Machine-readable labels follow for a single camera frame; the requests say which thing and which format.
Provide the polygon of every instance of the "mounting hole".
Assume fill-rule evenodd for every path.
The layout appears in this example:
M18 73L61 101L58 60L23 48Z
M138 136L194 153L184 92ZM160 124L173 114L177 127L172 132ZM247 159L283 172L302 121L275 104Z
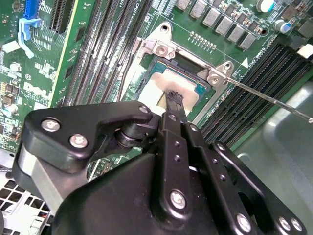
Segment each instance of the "mounting hole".
M265 36L265 35L267 35L267 33L268 33L268 30L265 28L265 29L262 30L262 32L260 34L262 36Z
M147 107L145 107L145 106L139 106L139 110L140 110L141 112L145 113L145 114L148 113L148 109L147 109Z
M174 160L175 160L176 162L180 162L180 156L179 156L179 155L176 155L176 156L174 157Z
M169 117L171 120L176 121L176 117L175 117L173 114L170 114L168 117Z
M220 179L221 179L221 180L223 180L223 181L225 181L225 180L226 180L226 178L225 178L225 176L224 176L224 175L220 175Z
M168 32L168 26L162 25L162 27L161 27L161 32L167 33L167 32Z
M228 62L224 65L224 70L230 71L230 69L231 69L231 63Z

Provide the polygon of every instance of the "cylindrical capacitor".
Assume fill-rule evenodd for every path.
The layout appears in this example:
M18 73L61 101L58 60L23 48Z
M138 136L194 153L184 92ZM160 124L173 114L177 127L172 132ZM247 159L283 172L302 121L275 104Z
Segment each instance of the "cylindrical capacitor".
M275 6L275 1L274 0L258 0L256 3L256 9L259 12L269 12L271 11Z
M280 33L287 33L291 29L291 24L284 20L276 20L274 29Z
M13 114L18 112L18 107L16 104L10 104L2 110L2 113L7 117L11 117Z

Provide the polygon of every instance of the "metal probe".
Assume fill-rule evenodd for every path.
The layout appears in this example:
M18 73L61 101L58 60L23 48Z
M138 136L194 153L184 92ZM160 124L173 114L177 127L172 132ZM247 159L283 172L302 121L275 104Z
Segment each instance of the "metal probe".
M252 94L257 95L258 97L260 97L260 98L262 98L262 99L264 99L264 100L266 100L266 101L268 101L268 102L270 102L272 104L278 105L279 107L281 107L281 108L283 108L283 109L285 109L285 110L287 110L287 111L297 115L298 117L301 117L301 118L305 119L309 123L313 122L313 117L310 117L310 116L308 116L308 115L306 115L306 114L296 110L294 107L291 107L288 104L285 104L285 103L283 103L283 102L281 102L281 101L279 101L277 99L269 97L266 94L263 94L263 93L261 93L259 91L256 91L255 89L253 89L253 88L251 88L249 86L246 86L245 84L237 82L236 80L234 80L234 79L232 79L230 77L225 76L225 74L221 73L220 71L218 71L216 69L212 69L212 70L214 71L214 73L218 74L219 76L221 76L226 81L228 81L228 82L230 82L230 83L232 83L232 84L234 84L234 85L236 85L236 86L238 86L238 87L240 87L240 88L242 88L242 89L244 89L244 90L246 90L248 92L251 92Z

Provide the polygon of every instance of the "blue connector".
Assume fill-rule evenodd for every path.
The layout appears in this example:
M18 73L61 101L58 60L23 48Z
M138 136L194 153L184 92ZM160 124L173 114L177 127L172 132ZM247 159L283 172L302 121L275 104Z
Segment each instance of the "blue connector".
M40 0L26 0L24 17L28 20L38 17Z

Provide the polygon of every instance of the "bolt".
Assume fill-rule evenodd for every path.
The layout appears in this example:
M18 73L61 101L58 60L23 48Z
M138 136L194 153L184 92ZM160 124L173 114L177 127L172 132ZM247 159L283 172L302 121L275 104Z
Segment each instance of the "bolt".
M222 150L222 151L225 151L225 147L223 145L221 145L220 143L217 144L217 147Z
M301 227L300 223L297 220L292 218L291 219L291 223L295 227L295 229L297 229L298 231L302 231L302 227Z
M145 106L139 106L139 110L145 114L148 113L148 109Z
M168 117L169 117L171 120L176 121L176 117L175 117L173 114L170 114Z
M291 228L290 228L290 225L288 224L288 222L287 222L283 217L279 217L278 220L279 220L281 226L282 226L285 230L290 231L290 229L291 229Z
M171 202L173 203L174 207L177 209L184 209L186 206L186 200L184 196L178 191L171 192Z
M244 230L247 233L251 231L251 225L250 225L249 221L247 220L247 218L243 214L238 214L236 216L236 218L237 218L237 222L238 222L238 224L242 230Z
M197 131L197 128L194 125L190 125L191 130Z
M88 141L83 135L75 134L69 138L69 143L75 148L85 148L88 144Z
M213 78L212 79L212 84L217 84L219 82L219 79L218 78Z
M231 64L227 63L224 65L224 70L229 71L231 69Z
M55 132L61 128L60 124L52 119L46 119L41 123L41 127L49 132Z

